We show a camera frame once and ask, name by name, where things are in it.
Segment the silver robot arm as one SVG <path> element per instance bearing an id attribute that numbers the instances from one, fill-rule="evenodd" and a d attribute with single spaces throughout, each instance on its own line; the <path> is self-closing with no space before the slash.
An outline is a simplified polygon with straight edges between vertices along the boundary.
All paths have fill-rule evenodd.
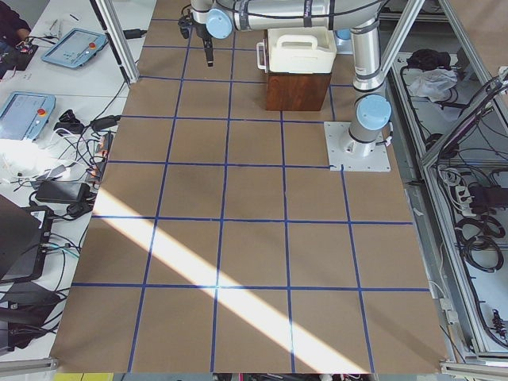
<path id="1" fill-rule="evenodd" d="M 351 36 L 353 86 L 361 92 L 355 116 L 341 134 L 341 153 L 371 155 L 391 106 L 378 89 L 383 85 L 379 50 L 379 1 L 193 1 L 182 10 L 178 25 L 184 38 L 192 29 L 202 39 L 209 66 L 214 64 L 215 39 L 232 32 L 263 30 L 268 69 L 291 74 L 328 74 L 337 52 L 334 33 Z"/>

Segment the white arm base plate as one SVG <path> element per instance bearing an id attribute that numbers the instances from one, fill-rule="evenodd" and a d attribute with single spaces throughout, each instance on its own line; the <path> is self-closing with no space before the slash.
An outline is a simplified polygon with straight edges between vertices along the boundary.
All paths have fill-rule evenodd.
<path id="1" fill-rule="evenodd" d="M 326 121 L 324 133 L 331 171 L 389 172 L 390 161 L 383 134 L 378 131 L 376 140 L 359 143 L 349 134 L 350 122 Z"/>

